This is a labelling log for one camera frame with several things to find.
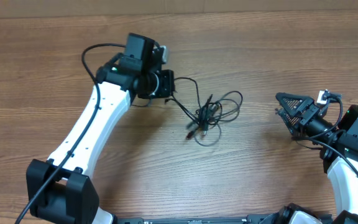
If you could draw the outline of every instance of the wood grain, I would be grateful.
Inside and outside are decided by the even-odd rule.
[[[214,147],[184,140],[188,119],[173,103],[131,108],[94,175],[104,209],[119,217],[232,217],[294,202],[335,214],[322,161],[290,141],[275,94],[328,88],[344,95],[345,109],[358,104],[358,11],[243,12],[1,19],[0,223],[13,223],[27,203],[31,159],[46,159],[88,102],[82,50],[124,43],[128,32],[169,46],[165,68],[196,79],[202,101],[239,90],[244,104]],[[96,70],[118,50],[95,50],[87,61]],[[195,110],[194,86],[180,81],[177,90]]]

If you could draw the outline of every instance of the tangled black cable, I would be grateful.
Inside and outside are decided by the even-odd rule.
[[[38,189],[37,193],[35,193],[35,195],[29,200],[29,202],[27,203],[27,205],[23,208],[23,211],[20,213],[20,215],[17,217],[15,224],[19,224],[21,222],[21,220],[24,218],[24,215],[27,213],[27,211],[30,209],[30,207],[34,204],[34,202],[39,198],[40,194],[45,190],[45,188],[49,185],[49,183],[51,183],[51,181],[55,178],[55,176],[57,175],[57,173],[59,172],[59,170],[65,165],[65,163],[67,162],[67,160],[70,158],[70,156],[73,154],[74,150],[77,148],[77,146],[79,145],[79,143],[81,142],[81,140],[83,139],[84,135],[86,134],[86,132],[88,131],[88,129],[90,128],[92,121],[94,120],[96,113],[99,110],[99,105],[100,105],[100,89],[99,89],[99,85],[98,82],[96,80],[96,78],[94,77],[94,75],[92,74],[91,70],[89,69],[89,67],[87,66],[86,62],[85,62],[85,54],[91,50],[94,49],[96,47],[104,47],[104,46],[112,46],[112,47],[125,47],[125,45],[122,44],[96,44],[96,45],[92,45],[91,47],[86,48],[82,54],[81,54],[81,61],[82,64],[85,67],[85,70],[88,72],[89,76],[91,77],[95,88],[96,88],[96,93],[97,93],[97,100],[96,100],[96,105],[94,107],[93,113],[88,121],[88,123],[86,124],[84,130],[82,131],[82,133],[80,134],[80,136],[78,137],[78,139],[75,141],[73,147],[71,147],[71,149],[67,152],[67,155],[65,156],[65,158],[62,160],[62,162],[57,166],[57,168],[55,169],[55,171],[48,177],[48,179],[44,182],[44,184]]]
[[[303,147],[306,147],[306,148],[308,148],[308,149],[313,149],[313,150],[322,150],[323,148],[321,148],[321,147],[308,147],[308,146],[305,146],[305,145],[300,144],[298,141],[309,140],[309,141],[313,142],[313,144],[322,145],[322,146],[325,147],[327,150],[332,151],[332,152],[335,153],[337,156],[339,156],[341,159],[343,159],[343,160],[346,162],[346,164],[351,168],[351,170],[353,170],[353,172],[356,174],[356,176],[357,176],[357,178],[358,178],[358,170],[351,164],[351,162],[350,162],[345,156],[343,156],[340,152],[338,152],[336,149],[334,149],[333,147],[330,146],[330,144],[332,143],[332,141],[334,140],[334,138],[335,138],[336,136],[338,136],[339,134],[341,134],[341,133],[345,133],[345,132],[346,132],[345,130],[339,129],[339,130],[337,130],[336,132],[334,132],[334,133],[330,136],[330,138],[329,138],[327,144],[326,144],[326,143],[323,143],[323,142],[321,142],[321,141],[316,140],[317,137],[320,137],[320,136],[322,136],[322,135],[324,135],[324,134],[326,134],[326,133],[328,133],[328,132],[330,132],[330,131],[335,130],[335,129],[337,128],[339,122],[341,121],[342,112],[343,112],[343,104],[342,104],[342,101],[341,101],[341,99],[340,99],[339,97],[337,97],[337,96],[332,96],[332,98],[334,98],[334,99],[339,103],[339,107],[340,107],[340,108],[339,108],[339,117],[338,117],[337,121],[335,122],[334,126],[331,127],[331,128],[329,128],[329,129],[327,129],[327,130],[325,130],[325,131],[323,131],[323,132],[320,133],[320,134],[317,134],[317,135],[314,135],[314,136],[311,136],[311,137],[308,137],[308,138],[302,137],[302,136],[292,137],[292,140],[296,141],[296,143],[298,143],[299,145],[301,145],[301,146],[303,146]]]
[[[219,125],[220,123],[228,123],[231,121],[234,121],[235,119],[237,119],[237,117],[240,114],[240,107],[242,105],[242,101],[243,101],[243,96],[239,91],[230,91],[228,93],[226,93],[225,95],[223,95],[219,100],[215,101],[215,102],[211,102],[212,100],[212,95],[209,96],[208,100],[206,101],[206,103],[202,106],[200,103],[200,93],[198,91],[198,84],[196,82],[196,80],[192,79],[192,78],[188,78],[188,77],[179,77],[176,78],[176,80],[190,80],[192,81],[195,86],[196,86],[196,93],[197,93],[197,103],[198,103],[198,109],[195,111],[195,114],[193,114],[191,111],[189,111],[185,106],[183,106],[176,98],[174,95],[172,95],[172,98],[166,99],[165,103],[168,101],[174,101],[179,107],[180,109],[183,110],[183,112],[185,112],[185,114],[191,119],[191,123],[187,126],[187,128],[189,129],[189,133],[187,134],[187,139],[191,139],[194,138],[194,140],[200,145],[200,146],[213,146],[216,143],[218,143],[218,141],[220,140],[221,136],[222,136],[222,128]],[[228,95],[232,94],[232,93],[237,93],[240,95],[240,103],[236,102],[233,99],[230,98],[226,98]],[[229,101],[232,102],[236,105],[236,107],[228,112],[223,112],[223,106],[222,106],[222,102],[223,101]],[[231,119],[225,119],[233,114],[236,114],[233,118]],[[206,132],[209,129],[209,126],[211,126],[211,129],[213,129],[215,126],[218,127],[219,129],[219,136],[218,138],[210,143],[210,144],[203,144],[201,143],[197,136],[196,133],[202,129],[202,131],[204,132],[203,134],[205,135]]]

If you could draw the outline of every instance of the cable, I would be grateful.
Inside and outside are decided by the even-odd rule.
[[[180,109],[182,109],[183,112],[185,112],[185,114],[191,119],[191,123],[188,125],[188,129],[189,129],[190,132],[188,133],[186,138],[187,139],[194,138],[194,140],[200,146],[208,147],[208,146],[215,145],[216,143],[218,143],[218,141],[220,140],[220,138],[222,136],[222,128],[221,128],[221,126],[219,124],[234,121],[239,116],[240,107],[241,107],[242,101],[243,101],[242,94],[239,91],[230,91],[230,92],[224,94],[219,100],[217,100],[215,102],[211,102],[212,95],[210,95],[209,98],[207,99],[206,103],[202,106],[201,103],[200,103],[200,93],[199,93],[199,90],[198,90],[198,84],[197,84],[196,80],[194,80],[192,78],[188,78],[188,77],[179,77],[179,78],[175,79],[175,81],[177,81],[177,80],[189,80],[189,81],[192,81],[195,84],[195,87],[196,87],[198,109],[195,111],[195,114],[193,114],[185,106],[183,106],[175,98],[174,95],[172,95],[172,98],[169,98],[169,99],[165,100],[165,102],[168,102],[168,101],[171,101],[171,100],[174,101],[180,107]],[[233,99],[226,98],[228,95],[233,94],[233,93],[237,93],[238,95],[240,95],[241,100],[240,100],[239,103],[236,102]],[[236,107],[234,109],[228,111],[228,112],[223,113],[223,106],[222,106],[223,101],[232,102],[232,103],[234,103],[236,105]],[[231,119],[225,119],[225,118],[229,117],[232,114],[236,114],[236,115]],[[196,134],[200,129],[202,129],[203,132],[204,132],[203,134],[205,135],[207,130],[209,129],[209,125],[212,126],[211,129],[213,129],[214,127],[218,127],[219,136],[212,143],[203,144],[197,138]]]
[[[47,188],[47,186],[49,185],[49,183],[53,180],[53,178],[57,175],[57,173],[59,172],[59,170],[65,165],[65,163],[67,162],[67,160],[70,158],[70,156],[73,154],[74,150],[76,149],[76,147],[79,145],[79,143],[81,142],[81,140],[83,139],[84,135],[86,134],[87,130],[90,128],[92,121],[94,120],[96,113],[99,110],[99,105],[100,105],[100,89],[99,89],[99,85],[98,82],[96,81],[96,78],[93,76],[91,70],[89,69],[89,67],[87,66],[86,62],[85,62],[85,54],[91,50],[94,49],[96,47],[104,47],[104,46],[113,46],[113,47],[125,47],[125,45],[122,44],[96,44],[96,45],[92,45],[88,48],[86,48],[81,55],[81,61],[82,64],[85,67],[85,70],[88,72],[88,74],[90,75],[95,88],[96,88],[96,93],[97,93],[97,101],[96,101],[96,105],[94,107],[93,113],[91,118],[88,121],[88,124],[86,124],[84,130],[82,131],[82,133],[80,134],[80,136],[78,137],[78,139],[75,141],[73,147],[71,147],[71,149],[67,152],[66,157],[62,160],[62,162],[59,164],[59,166],[57,166],[57,168],[55,169],[55,171],[48,177],[48,179],[44,182],[44,184],[38,189],[37,193],[35,193],[35,195],[29,200],[29,202],[27,203],[27,205],[23,208],[23,211],[20,213],[20,215],[17,217],[15,224],[19,224],[21,222],[21,220],[24,218],[24,215],[27,213],[27,211],[30,209],[30,207],[34,204],[34,202],[37,200],[37,198],[40,196],[40,194]]]
[[[349,165],[349,167],[353,170],[353,172],[356,174],[357,178],[358,178],[358,171],[357,169],[351,164],[351,162],[349,160],[347,160],[347,158],[345,156],[343,156],[340,152],[338,152],[336,149],[334,149],[333,147],[321,142],[321,141],[318,141],[318,140],[315,140],[313,138],[293,138],[294,140],[296,141],[304,141],[304,140],[309,140],[309,141],[312,141],[316,144],[320,144],[326,148],[328,148],[329,150],[332,150],[332,152],[335,152],[335,154],[337,154],[341,159],[343,159],[347,165]]]
[[[342,104],[342,100],[337,97],[337,96],[331,96],[330,98],[334,98],[338,103],[339,103],[339,117],[338,117],[338,120],[336,121],[336,123],[334,124],[334,126],[332,126],[331,128],[323,131],[322,133],[320,134],[316,134],[314,136],[310,136],[310,138],[312,139],[316,139],[317,137],[320,137],[324,134],[327,134],[328,132],[334,130],[338,125],[339,125],[339,122],[341,122],[341,118],[342,118],[342,112],[343,112],[343,104]]]

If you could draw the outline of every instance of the wooden tabletop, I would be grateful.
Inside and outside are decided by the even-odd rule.
[[[30,161],[46,160],[89,100],[82,50],[125,44],[129,32],[167,45],[165,68],[197,80],[202,102],[239,90],[244,104],[213,147],[185,140],[189,119],[173,103],[132,107],[95,171],[102,208],[119,217],[238,217],[294,202],[335,214],[323,162],[290,141],[275,94],[315,98],[329,89],[343,94],[345,110],[358,104],[358,11],[244,12],[1,19],[0,223],[13,223],[28,201]],[[120,50],[94,50],[87,61],[95,71]],[[176,84],[177,98],[194,111],[194,86]],[[326,118],[337,114],[333,105]]]

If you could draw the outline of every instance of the wall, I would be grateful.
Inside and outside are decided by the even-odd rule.
[[[0,18],[358,9],[358,0],[0,0]]]

